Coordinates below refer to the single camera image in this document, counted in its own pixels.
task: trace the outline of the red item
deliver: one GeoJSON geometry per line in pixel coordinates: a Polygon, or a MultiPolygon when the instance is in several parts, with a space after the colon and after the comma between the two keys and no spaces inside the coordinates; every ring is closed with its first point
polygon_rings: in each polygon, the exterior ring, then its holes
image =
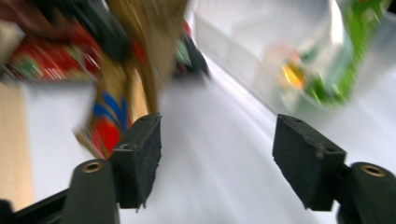
{"type": "Polygon", "coordinates": [[[107,119],[100,119],[92,129],[92,142],[96,148],[105,147],[108,154],[112,153],[113,147],[120,140],[118,128],[107,119]]]}
{"type": "Polygon", "coordinates": [[[183,21],[183,31],[187,36],[191,36],[191,28],[186,21],[183,21]]]}
{"type": "Polygon", "coordinates": [[[76,24],[69,43],[26,37],[7,67],[16,77],[29,81],[87,81],[95,79],[99,52],[91,36],[76,24]]]}

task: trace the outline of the blue stripe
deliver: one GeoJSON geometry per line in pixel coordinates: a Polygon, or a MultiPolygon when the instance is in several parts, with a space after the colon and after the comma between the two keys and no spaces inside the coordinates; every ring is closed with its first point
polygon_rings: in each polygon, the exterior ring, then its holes
{"type": "Polygon", "coordinates": [[[120,127],[120,125],[117,123],[116,119],[102,105],[95,104],[93,106],[93,114],[97,117],[111,119],[117,126],[120,127]]]}
{"type": "Polygon", "coordinates": [[[106,92],[106,91],[104,91],[103,93],[102,93],[102,97],[103,97],[103,100],[105,101],[105,103],[108,105],[108,106],[110,106],[110,108],[114,111],[114,113],[116,114],[116,116],[117,116],[117,118],[119,119],[119,121],[120,121],[120,124],[121,124],[121,126],[119,126],[119,128],[123,128],[123,123],[125,123],[125,117],[123,116],[123,113],[122,113],[122,111],[121,111],[121,109],[120,109],[120,106],[119,106],[119,104],[117,103],[117,101],[115,101],[114,100],[114,98],[113,97],[111,97],[111,95],[108,93],[108,92],[106,92]]]}

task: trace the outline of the product package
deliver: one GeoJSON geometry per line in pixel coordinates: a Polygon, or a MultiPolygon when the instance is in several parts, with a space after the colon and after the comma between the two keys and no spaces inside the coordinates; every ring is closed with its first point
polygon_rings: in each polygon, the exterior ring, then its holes
{"type": "Polygon", "coordinates": [[[191,28],[184,21],[183,34],[177,41],[175,77],[205,75],[209,77],[209,69],[201,51],[196,48],[191,38],[191,28]]]}
{"type": "Polygon", "coordinates": [[[349,99],[367,49],[391,0],[329,0],[329,17],[282,67],[282,100],[304,98],[320,108],[349,99]]]}
{"type": "Polygon", "coordinates": [[[107,159],[135,120],[159,112],[157,97],[175,70],[187,0],[106,3],[131,38],[132,55],[122,62],[102,55],[92,113],[76,136],[96,157],[107,159]]]}
{"type": "Polygon", "coordinates": [[[7,73],[28,82],[96,81],[100,49],[78,23],[70,40],[27,36],[7,61],[7,73]]]}

